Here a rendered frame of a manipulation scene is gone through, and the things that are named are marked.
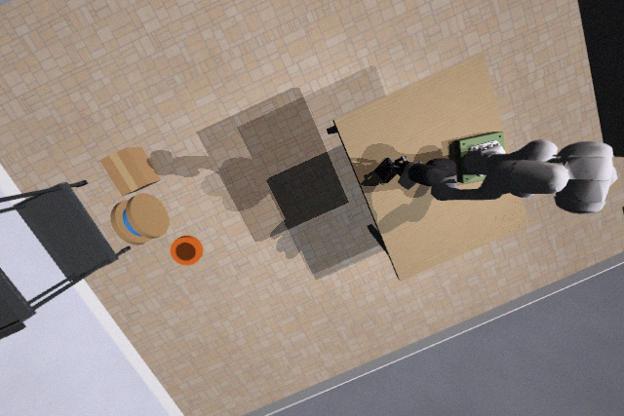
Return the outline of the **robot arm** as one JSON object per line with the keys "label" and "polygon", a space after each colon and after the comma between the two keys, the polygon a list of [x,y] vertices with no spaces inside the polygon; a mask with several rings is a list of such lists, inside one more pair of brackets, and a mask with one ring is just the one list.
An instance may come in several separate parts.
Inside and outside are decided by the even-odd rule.
{"label": "robot arm", "polygon": [[431,195],[439,201],[495,200],[508,193],[520,198],[556,193],[556,206],[568,212],[601,210],[609,182],[611,185],[617,179],[615,168],[612,170],[612,147],[580,141],[558,154],[557,150],[554,143],[543,139],[508,155],[496,140],[471,146],[464,166],[471,173],[486,176],[477,190],[457,188],[456,163],[446,158],[426,164],[408,163],[398,183],[408,190],[416,183],[431,186]]}

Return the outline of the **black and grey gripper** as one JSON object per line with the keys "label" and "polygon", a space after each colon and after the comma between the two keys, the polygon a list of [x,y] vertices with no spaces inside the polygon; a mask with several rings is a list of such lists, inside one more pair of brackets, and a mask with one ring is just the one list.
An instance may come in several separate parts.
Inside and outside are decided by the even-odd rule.
{"label": "black and grey gripper", "polygon": [[[403,156],[403,157],[401,157],[400,159],[395,160],[395,162],[390,163],[390,165],[393,165],[393,166],[390,166],[390,168],[393,168],[394,170],[396,170],[396,173],[397,173],[399,176],[401,176],[401,175],[402,175],[402,173],[403,173],[403,171],[404,171],[404,169],[405,169],[405,166],[406,166],[408,163],[410,163],[410,162],[406,161],[406,157],[407,157],[407,156]],[[401,160],[401,161],[403,161],[403,162],[401,163],[401,161],[399,161],[399,160]],[[400,162],[400,163],[399,163],[399,162]],[[399,165],[398,165],[398,164],[399,164]]]}

